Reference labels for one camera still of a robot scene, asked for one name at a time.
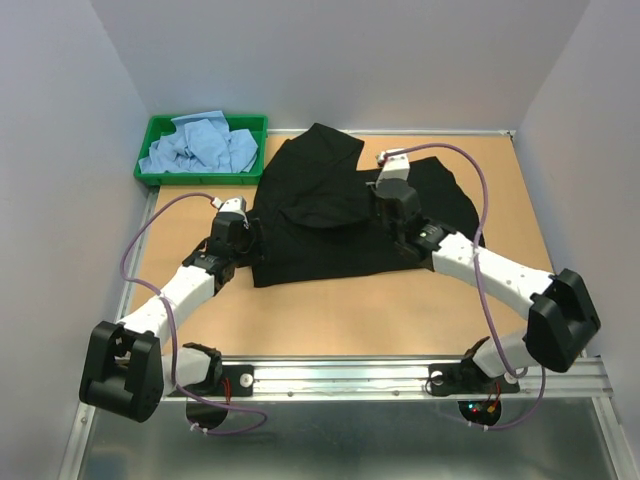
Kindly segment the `black long sleeve shirt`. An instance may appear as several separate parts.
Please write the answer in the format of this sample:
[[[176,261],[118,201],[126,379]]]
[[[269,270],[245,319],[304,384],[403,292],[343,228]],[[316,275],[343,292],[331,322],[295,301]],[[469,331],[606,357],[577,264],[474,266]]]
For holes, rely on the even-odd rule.
[[[378,174],[357,168],[363,148],[315,123],[278,149],[249,213],[264,236],[255,287],[415,269],[371,216],[367,185]]]

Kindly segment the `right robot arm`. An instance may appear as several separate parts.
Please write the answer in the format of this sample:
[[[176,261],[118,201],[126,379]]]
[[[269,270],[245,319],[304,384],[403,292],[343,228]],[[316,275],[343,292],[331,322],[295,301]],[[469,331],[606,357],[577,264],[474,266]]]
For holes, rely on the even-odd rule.
[[[536,365],[565,373],[599,332],[601,321],[575,271],[532,269],[475,246],[424,216],[417,192],[405,180],[380,180],[369,190],[374,218],[410,263],[476,287],[482,298],[499,300],[526,322],[524,331],[483,338],[461,360],[431,370],[430,394],[480,394]]]

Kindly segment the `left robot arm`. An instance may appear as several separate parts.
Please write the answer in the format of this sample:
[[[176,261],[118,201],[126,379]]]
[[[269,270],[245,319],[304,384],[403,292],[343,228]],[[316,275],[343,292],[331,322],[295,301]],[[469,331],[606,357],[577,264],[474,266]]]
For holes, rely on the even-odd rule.
[[[248,220],[244,202],[222,204],[211,233],[182,262],[174,276],[141,307],[116,323],[101,322],[91,332],[79,388],[82,402],[144,422],[162,397],[181,387],[196,394],[232,393],[218,350],[196,343],[162,352],[176,343],[177,328],[213,299],[236,269],[261,256],[261,231]]]

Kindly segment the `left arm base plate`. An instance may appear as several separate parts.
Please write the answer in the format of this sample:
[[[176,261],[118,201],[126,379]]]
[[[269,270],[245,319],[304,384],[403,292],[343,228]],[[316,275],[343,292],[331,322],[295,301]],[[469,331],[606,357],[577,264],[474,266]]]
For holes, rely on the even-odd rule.
[[[253,396],[254,373],[251,364],[224,365],[220,379],[214,383],[205,380],[184,388],[202,397],[248,398]]]

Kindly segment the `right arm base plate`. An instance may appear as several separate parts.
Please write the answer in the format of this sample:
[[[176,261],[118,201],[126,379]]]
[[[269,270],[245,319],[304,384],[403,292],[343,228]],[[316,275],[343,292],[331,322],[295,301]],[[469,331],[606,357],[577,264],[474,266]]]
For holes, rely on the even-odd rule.
[[[489,378],[471,363],[436,363],[428,367],[427,391],[435,397],[451,395],[515,394],[518,382],[509,383],[504,377]]]

